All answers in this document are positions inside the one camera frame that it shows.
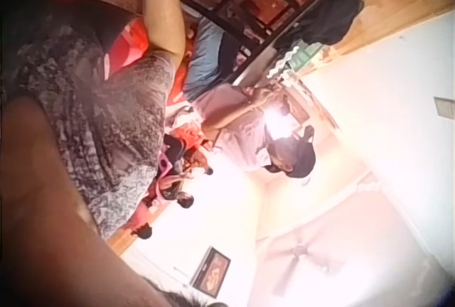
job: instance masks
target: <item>white wall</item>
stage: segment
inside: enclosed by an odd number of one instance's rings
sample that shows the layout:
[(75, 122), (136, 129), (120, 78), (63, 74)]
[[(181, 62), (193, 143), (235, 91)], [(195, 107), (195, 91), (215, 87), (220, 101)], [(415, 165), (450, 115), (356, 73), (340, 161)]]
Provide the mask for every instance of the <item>white wall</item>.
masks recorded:
[[(164, 288), (181, 290), (179, 281), (190, 282), (213, 246), (232, 260), (218, 300), (245, 307), (256, 269), (255, 239), (264, 188), (220, 156), (209, 160), (214, 174), (186, 187), (195, 196), (194, 205), (184, 210), (171, 204), (153, 224), (151, 239), (137, 240), (123, 258), (137, 271), (158, 277)], [(154, 276), (156, 266), (162, 275)]]
[(389, 186), (442, 266), (454, 267), (454, 12), (348, 55), (304, 78), (346, 142)]
[(311, 180), (305, 186), (300, 181), (277, 175), (267, 186), (257, 238), (270, 236), (299, 225), (315, 210), (368, 172), (363, 161), (334, 134), (315, 144), (316, 165)]

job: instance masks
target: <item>jeans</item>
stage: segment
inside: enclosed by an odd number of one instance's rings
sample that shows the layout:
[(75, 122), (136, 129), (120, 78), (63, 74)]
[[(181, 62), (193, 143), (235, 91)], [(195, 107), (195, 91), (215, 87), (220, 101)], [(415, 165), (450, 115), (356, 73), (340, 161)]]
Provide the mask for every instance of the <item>jeans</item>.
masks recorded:
[(218, 53), (224, 31), (207, 18), (200, 18), (193, 54), (188, 65), (188, 73), (183, 86), (183, 96), (194, 102), (219, 80)]

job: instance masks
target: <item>wooden cabinet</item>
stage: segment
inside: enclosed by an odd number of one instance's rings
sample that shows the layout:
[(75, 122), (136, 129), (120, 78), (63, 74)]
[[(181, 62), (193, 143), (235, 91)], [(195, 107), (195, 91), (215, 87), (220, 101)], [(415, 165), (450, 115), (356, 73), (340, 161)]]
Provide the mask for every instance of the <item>wooden cabinet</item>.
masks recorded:
[(454, 7), (455, 0), (365, 0), (365, 8), (335, 49), (351, 53)]

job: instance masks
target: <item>picture frame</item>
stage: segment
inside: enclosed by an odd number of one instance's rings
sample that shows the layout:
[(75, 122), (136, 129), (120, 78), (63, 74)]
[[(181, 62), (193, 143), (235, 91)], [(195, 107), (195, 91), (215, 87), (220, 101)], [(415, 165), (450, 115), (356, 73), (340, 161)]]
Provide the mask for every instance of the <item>picture frame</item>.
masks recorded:
[(191, 286), (212, 298), (217, 298), (230, 266), (230, 258), (214, 247), (209, 247)]

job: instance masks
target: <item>black bag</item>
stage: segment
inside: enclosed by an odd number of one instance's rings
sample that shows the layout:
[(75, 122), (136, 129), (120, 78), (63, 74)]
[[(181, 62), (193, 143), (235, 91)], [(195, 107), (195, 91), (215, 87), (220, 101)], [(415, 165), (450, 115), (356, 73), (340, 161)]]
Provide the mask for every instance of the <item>black bag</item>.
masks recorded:
[(278, 38), (274, 47), (283, 53), (302, 39), (311, 45), (333, 45), (348, 33), (354, 18), (362, 11), (363, 0), (320, 0), (294, 26)]

